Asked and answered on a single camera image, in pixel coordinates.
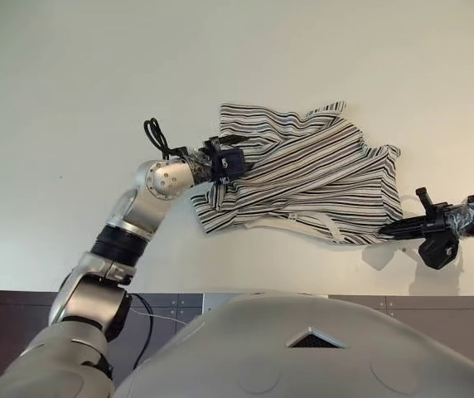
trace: black cable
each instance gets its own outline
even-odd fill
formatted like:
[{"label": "black cable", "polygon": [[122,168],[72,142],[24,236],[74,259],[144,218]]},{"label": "black cable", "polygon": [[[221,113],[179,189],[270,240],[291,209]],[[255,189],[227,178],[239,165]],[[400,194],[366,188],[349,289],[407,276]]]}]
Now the black cable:
[{"label": "black cable", "polygon": [[149,315],[147,318],[150,319],[150,326],[148,327],[147,339],[145,340],[145,343],[143,344],[143,347],[142,347],[141,351],[139,352],[138,357],[136,358],[136,362],[134,363],[134,366],[132,368],[134,370],[138,367],[138,364],[139,364],[139,361],[141,360],[141,357],[143,356],[143,354],[147,350],[148,344],[151,342],[152,330],[154,329],[154,318],[151,315],[154,315],[154,312],[152,311],[152,307],[150,306],[150,304],[147,302],[147,300],[145,298],[141,297],[137,293],[132,293],[132,296],[137,297],[138,300],[141,301],[141,304],[143,304],[143,307],[145,307],[145,309],[147,310],[147,313]]},{"label": "black cable", "polygon": [[155,118],[145,120],[145,123],[143,123],[143,128],[145,129],[145,134],[147,135],[148,139],[151,140],[152,145],[162,151],[163,159],[169,160],[169,155],[172,155],[173,153],[167,144],[165,135],[163,135],[162,129],[160,129],[160,125],[158,124],[157,120]]}]

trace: striped fabric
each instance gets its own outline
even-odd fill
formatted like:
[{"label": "striped fabric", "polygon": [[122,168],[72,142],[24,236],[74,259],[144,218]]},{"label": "striped fabric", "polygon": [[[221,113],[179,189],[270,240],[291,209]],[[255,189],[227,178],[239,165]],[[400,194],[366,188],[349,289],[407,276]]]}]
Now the striped fabric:
[{"label": "striped fabric", "polygon": [[191,200],[205,231],[271,226],[335,243],[386,239],[377,230],[402,218],[395,187],[398,148],[369,148],[362,132],[340,117],[343,102],[301,117],[268,108],[223,104],[220,135],[238,134],[254,167],[229,185]]}]

